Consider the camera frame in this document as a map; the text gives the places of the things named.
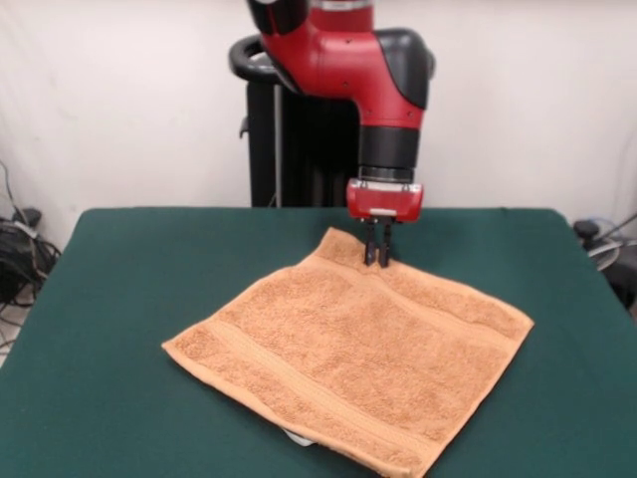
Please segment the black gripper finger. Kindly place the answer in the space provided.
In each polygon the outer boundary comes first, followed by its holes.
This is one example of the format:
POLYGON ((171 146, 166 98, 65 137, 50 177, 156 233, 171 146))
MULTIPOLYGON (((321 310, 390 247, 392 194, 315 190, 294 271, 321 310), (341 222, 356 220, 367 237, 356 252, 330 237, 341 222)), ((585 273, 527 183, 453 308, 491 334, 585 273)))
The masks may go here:
POLYGON ((365 249, 364 249, 364 264, 373 265, 376 262, 377 246, 376 246, 376 234, 375 227, 377 220, 370 218, 365 221, 365 249))
POLYGON ((378 249, 378 263, 381 267, 389 265, 392 225, 392 221, 382 221, 382 241, 378 249))

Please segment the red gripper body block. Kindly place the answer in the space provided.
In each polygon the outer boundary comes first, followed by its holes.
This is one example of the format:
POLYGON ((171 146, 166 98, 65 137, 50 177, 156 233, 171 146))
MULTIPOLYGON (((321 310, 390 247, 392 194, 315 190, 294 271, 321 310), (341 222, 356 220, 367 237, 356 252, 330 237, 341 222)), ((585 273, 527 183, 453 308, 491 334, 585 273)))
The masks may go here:
POLYGON ((415 222, 422 208, 424 187, 417 183, 391 183, 352 178, 346 187, 346 205, 351 217, 389 217, 397 222, 415 222))

